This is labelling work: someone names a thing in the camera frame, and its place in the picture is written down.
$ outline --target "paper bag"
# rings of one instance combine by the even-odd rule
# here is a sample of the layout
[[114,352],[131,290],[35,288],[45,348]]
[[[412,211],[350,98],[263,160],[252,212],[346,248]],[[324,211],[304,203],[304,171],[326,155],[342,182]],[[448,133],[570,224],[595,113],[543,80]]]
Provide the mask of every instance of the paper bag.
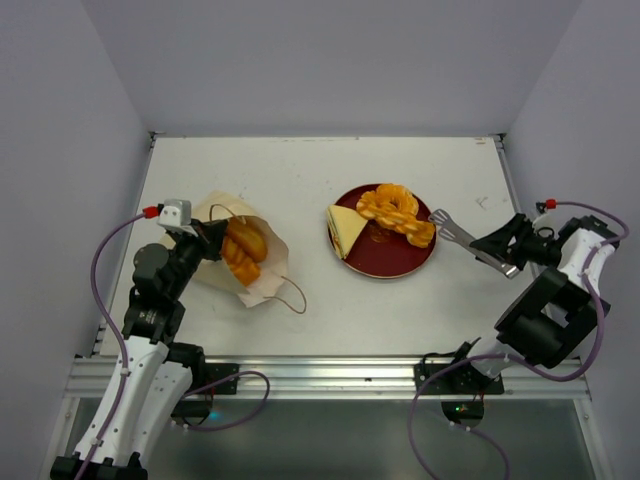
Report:
[[[193,279],[235,293],[246,307],[253,307],[271,298],[277,298],[278,289],[285,282],[289,273],[287,245],[274,233],[266,220],[238,197],[214,191],[192,209],[191,216],[201,222],[209,222],[210,210],[211,220],[225,220],[235,215],[258,228],[267,242],[267,258],[259,264],[260,277],[248,287],[236,279],[224,259],[217,262],[202,261]],[[160,243],[165,246],[173,246],[173,240],[168,235],[165,235]]]

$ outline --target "black mounting bracket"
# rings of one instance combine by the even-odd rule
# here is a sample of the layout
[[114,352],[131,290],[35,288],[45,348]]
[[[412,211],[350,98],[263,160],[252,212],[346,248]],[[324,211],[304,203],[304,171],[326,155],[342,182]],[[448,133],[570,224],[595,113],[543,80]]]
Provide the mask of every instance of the black mounting bracket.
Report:
[[[204,367],[205,384],[217,382],[229,375],[238,373],[240,365],[237,363],[207,363]],[[218,385],[215,389],[216,395],[235,395],[238,389],[238,379],[234,378],[228,382]]]
[[[422,386],[427,378],[440,370],[444,370],[448,366],[448,363],[425,363],[423,370],[421,363],[414,365],[413,382],[416,385],[416,391]],[[485,388],[480,389],[478,388],[478,383],[475,379],[467,378],[466,375],[445,375],[444,377],[438,378],[434,382],[429,383],[426,390],[422,392],[421,395],[476,395],[480,393],[484,393],[486,395],[502,395],[504,393],[502,376],[496,377],[495,380],[489,383]]]

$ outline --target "white wall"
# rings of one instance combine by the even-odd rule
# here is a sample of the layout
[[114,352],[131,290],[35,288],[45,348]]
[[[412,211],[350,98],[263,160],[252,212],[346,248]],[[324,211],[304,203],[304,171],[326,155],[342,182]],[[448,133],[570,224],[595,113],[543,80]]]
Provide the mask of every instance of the white wall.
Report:
[[[95,335],[91,257],[133,212],[148,139],[78,1],[4,0],[0,65],[0,465],[22,480]],[[121,246],[105,254],[105,289]]]
[[515,119],[580,0],[83,0],[171,134],[478,134]]
[[585,0],[507,136],[521,199],[599,205],[628,220],[602,279],[613,304],[588,380],[617,478],[640,478],[640,2]]

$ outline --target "twisted pastry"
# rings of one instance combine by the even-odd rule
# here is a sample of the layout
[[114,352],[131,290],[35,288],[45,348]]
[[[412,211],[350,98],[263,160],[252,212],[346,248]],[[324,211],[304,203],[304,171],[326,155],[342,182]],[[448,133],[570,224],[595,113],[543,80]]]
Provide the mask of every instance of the twisted pastry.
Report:
[[220,253],[231,273],[245,287],[260,277],[260,266],[231,237],[225,235]]
[[411,192],[402,185],[385,183],[375,191],[365,192],[358,200],[356,211],[381,227],[406,235],[407,241],[427,248],[436,232],[430,222],[416,219],[419,205]]

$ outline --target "round plate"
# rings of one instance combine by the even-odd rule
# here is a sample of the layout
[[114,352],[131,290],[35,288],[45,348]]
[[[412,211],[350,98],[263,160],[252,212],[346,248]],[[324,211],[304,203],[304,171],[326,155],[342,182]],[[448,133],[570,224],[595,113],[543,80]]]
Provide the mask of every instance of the round plate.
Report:
[[[336,205],[355,210],[362,194],[375,190],[379,185],[379,183],[373,183],[354,188],[340,197]],[[419,205],[416,218],[426,221],[431,211],[418,197],[416,200]],[[332,241],[331,232],[329,232],[329,241]],[[407,241],[405,235],[382,228],[371,220],[343,262],[363,275],[375,278],[397,278],[408,275],[426,262],[435,244],[436,236],[434,235],[427,248],[414,247]]]

